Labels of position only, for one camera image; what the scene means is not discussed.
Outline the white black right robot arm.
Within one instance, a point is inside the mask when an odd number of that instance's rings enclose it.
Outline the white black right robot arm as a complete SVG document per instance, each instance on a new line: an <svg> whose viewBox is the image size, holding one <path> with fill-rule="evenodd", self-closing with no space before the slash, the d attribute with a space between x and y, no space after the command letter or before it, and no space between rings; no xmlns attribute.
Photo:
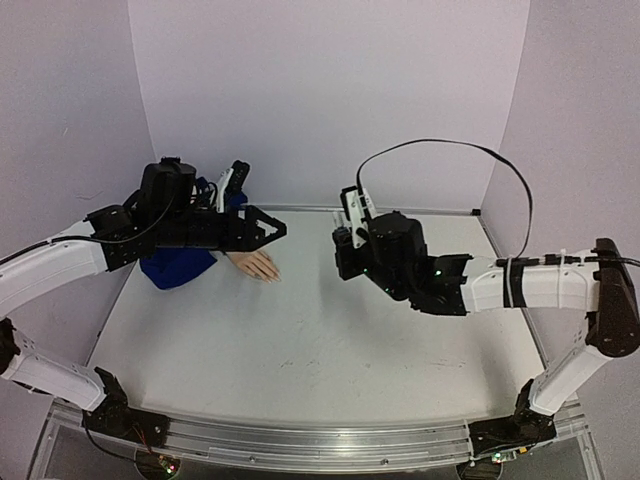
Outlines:
<svg viewBox="0 0 640 480"><path fill-rule="evenodd" d="M639 307L631 260L602 238L595 248L538 257L431 256L419 221L399 212L370 221L333 216L343 280L365 276L421 313L467 316L508 309L571 309L585 315L565 353L522 390L524 409L554 415L613 359L639 349Z"/></svg>

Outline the aluminium table front rail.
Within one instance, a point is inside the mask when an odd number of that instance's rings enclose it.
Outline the aluminium table front rail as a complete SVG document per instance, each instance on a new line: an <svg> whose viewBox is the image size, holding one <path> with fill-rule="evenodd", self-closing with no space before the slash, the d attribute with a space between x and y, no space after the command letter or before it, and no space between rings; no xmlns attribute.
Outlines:
<svg viewBox="0 0 640 480"><path fill-rule="evenodd" d="M294 472L418 470L490 459L495 463L569 449L594 459L586 417L577 399L555 416L551 437L502 440L494 421L375 426L255 425L146 411L132 430L116 434L104 420L57 401L51 418L101 444L225 466Z"/></svg>

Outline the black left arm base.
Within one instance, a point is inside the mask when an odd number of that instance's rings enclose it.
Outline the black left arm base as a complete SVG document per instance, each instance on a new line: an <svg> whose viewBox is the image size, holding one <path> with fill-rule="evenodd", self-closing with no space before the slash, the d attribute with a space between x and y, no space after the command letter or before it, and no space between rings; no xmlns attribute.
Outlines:
<svg viewBox="0 0 640 480"><path fill-rule="evenodd" d="M128 396L118 379L95 367L105 397L93 409L83 411L82 426L91 432L137 442L148 450L163 447L170 425L168 416L129 405Z"/></svg>

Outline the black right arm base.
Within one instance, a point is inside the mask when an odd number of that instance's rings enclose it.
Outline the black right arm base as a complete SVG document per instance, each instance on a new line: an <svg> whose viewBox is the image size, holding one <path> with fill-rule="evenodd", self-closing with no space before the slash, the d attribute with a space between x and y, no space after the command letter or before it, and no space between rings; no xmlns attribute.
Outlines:
<svg viewBox="0 0 640 480"><path fill-rule="evenodd" d="M531 407L529 394L533 382L530 379L522 387L511 415L478 420L469 425L469 438L475 458L529 448L556 437L554 415L538 413Z"/></svg>

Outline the white nail polish cap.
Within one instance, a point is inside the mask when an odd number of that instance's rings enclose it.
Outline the white nail polish cap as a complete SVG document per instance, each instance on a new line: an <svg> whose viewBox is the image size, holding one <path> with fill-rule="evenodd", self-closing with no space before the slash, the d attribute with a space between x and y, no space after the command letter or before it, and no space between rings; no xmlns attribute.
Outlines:
<svg viewBox="0 0 640 480"><path fill-rule="evenodd" d="M334 211L332 213L332 218L333 218L334 226L336 229L345 227L344 216L341 211Z"/></svg>

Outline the mannequin hand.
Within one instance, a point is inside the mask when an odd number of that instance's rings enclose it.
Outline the mannequin hand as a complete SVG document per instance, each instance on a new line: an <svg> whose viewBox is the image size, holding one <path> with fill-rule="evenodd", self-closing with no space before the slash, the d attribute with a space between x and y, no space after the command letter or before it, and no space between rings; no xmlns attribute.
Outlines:
<svg viewBox="0 0 640 480"><path fill-rule="evenodd" d="M280 281L278 268L264 251L229 252L227 257L236 268L251 278L266 283Z"/></svg>

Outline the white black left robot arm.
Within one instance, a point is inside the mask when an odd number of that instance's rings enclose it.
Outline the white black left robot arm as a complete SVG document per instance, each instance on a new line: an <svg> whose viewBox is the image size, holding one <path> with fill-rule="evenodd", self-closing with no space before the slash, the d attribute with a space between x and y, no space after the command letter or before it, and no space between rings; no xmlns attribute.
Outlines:
<svg viewBox="0 0 640 480"><path fill-rule="evenodd" d="M133 411L117 379L47 353L20 332L10 313L81 278L113 272L152 256L157 249L185 247L248 253L283 238L286 225L253 205L235 207L250 166L235 161L210 194L196 186L196 170L177 157L144 169L141 185L122 205L88 214L54 237L1 261L1 376L65 400L116 437L131 433Z"/></svg>

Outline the blue nail polish bottle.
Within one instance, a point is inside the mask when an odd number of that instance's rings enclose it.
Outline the blue nail polish bottle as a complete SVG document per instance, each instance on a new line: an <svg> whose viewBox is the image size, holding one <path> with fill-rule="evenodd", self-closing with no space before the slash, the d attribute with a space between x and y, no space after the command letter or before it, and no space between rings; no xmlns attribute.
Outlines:
<svg viewBox="0 0 640 480"><path fill-rule="evenodd" d="M349 236L349 231L346 227L337 227L332 233L333 239L344 239L344 238L347 238L348 236Z"/></svg>

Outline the blue white red jacket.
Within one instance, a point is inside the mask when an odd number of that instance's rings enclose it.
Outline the blue white red jacket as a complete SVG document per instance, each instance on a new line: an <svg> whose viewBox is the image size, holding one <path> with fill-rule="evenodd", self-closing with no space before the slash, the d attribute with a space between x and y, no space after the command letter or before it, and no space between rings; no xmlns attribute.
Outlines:
<svg viewBox="0 0 640 480"><path fill-rule="evenodd" d="M205 177L198 177L193 189L195 200L205 203L213 198L217 186ZM236 194L225 194L231 207L240 208L248 202L242 190ZM158 248L147 258L139 260L142 273L160 290L171 290L183 286L202 275L217 259L208 250L192 248Z"/></svg>

